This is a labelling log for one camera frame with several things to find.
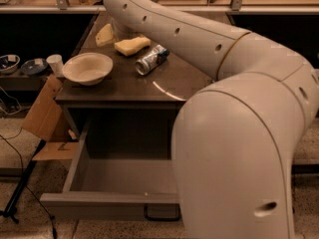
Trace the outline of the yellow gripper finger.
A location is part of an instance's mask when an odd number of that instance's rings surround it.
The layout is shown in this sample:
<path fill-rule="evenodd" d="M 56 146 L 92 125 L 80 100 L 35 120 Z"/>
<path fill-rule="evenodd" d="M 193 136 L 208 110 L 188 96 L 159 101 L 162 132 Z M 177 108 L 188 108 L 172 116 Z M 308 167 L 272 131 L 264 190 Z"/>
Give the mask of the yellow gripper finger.
<path fill-rule="evenodd" d="M 110 24 L 106 24 L 96 35 L 96 44 L 98 47 L 114 43 L 115 41 L 116 37 Z"/>

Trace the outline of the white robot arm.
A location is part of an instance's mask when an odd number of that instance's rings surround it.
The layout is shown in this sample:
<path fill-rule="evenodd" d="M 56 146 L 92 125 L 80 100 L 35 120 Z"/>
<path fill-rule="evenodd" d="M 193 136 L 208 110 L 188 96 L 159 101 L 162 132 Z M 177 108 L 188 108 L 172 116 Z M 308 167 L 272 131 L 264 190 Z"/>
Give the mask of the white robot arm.
<path fill-rule="evenodd" d="M 301 55 L 159 0 L 104 0 L 117 27 L 142 33 L 213 78 L 180 109 L 171 136 L 188 239 L 295 239 L 291 168 L 318 111 Z"/>

